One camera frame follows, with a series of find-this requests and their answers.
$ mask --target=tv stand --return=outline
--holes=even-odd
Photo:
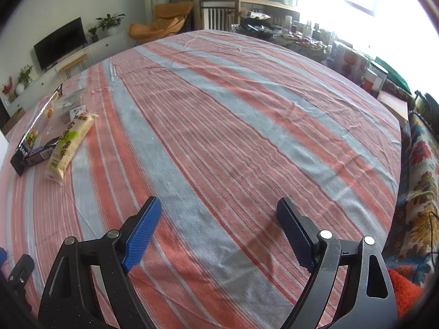
[[[20,108],[23,108],[25,111],[29,110],[43,96],[51,94],[71,76],[125,49],[128,49],[126,34],[125,32],[119,32],[86,46],[61,61],[57,61],[51,68],[48,68],[42,75],[30,83],[25,92],[18,96],[11,104],[3,101],[7,113],[11,117]]]

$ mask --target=wooden table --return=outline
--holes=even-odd
[[[80,65],[81,70],[85,70],[87,69],[84,60],[86,60],[88,58],[88,54],[83,54],[82,56],[76,58],[75,60],[71,61],[69,64],[63,66],[60,70],[59,70],[59,74],[64,73],[65,75],[67,75],[67,78],[70,79],[72,77],[72,72],[70,70],[71,67],[74,67],[75,65]]]

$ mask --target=colorful patterned fabric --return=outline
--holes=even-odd
[[[337,237],[384,245],[399,124],[336,72],[270,43],[199,31],[124,51],[63,90],[82,87],[100,118],[65,185],[43,179],[44,163],[21,178],[9,164],[0,173],[4,271],[22,253],[36,261],[34,313],[63,239],[119,228],[150,195],[163,216],[130,278],[158,328],[280,328],[309,276],[276,219],[283,196]],[[36,111],[8,134],[7,159]]]
[[[439,146],[416,113],[402,140],[402,171],[392,229],[383,256],[389,268],[423,285],[439,246]]]

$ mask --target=blue gripper pad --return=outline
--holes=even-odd
[[[7,259],[6,251],[4,250],[3,247],[0,247],[0,267],[3,266],[3,263],[6,261],[6,259]]]
[[[162,204],[159,199],[155,198],[143,213],[142,218],[126,242],[125,257],[122,260],[122,267],[125,271],[131,271],[131,268],[137,266],[142,260],[143,253],[148,247],[161,214]]]
[[[299,261],[299,265],[305,267],[309,273],[313,273],[317,266],[314,257],[314,243],[309,236],[310,234],[304,228],[308,224],[302,224],[300,218],[305,221],[288,198],[282,198],[277,202],[277,219],[287,236],[297,261]]]

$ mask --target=metal screw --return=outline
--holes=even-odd
[[[332,232],[330,232],[329,230],[322,230],[320,231],[320,236],[326,240],[329,240],[332,237]]]
[[[375,239],[372,236],[365,236],[364,237],[364,242],[367,245],[373,245],[375,243]]]
[[[64,243],[66,245],[72,245],[75,242],[75,238],[73,236],[66,237]]]
[[[111,239],[115,239],[116,237],[119,236],[119,231],[118,230],[110,230],[109,232],[107,232],[107,236]]]

